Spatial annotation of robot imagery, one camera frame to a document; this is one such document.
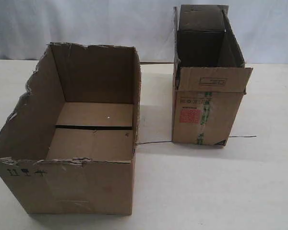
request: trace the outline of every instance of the white table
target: white table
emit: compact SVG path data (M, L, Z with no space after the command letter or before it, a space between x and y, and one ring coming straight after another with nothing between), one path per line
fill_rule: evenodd
M36 61L0 60L0 128ZM0 179L0 230L288 230L288 65L254 67L225 148L137 148L133 215L28 215ZM170 140L172 65L142 65L139 142Z

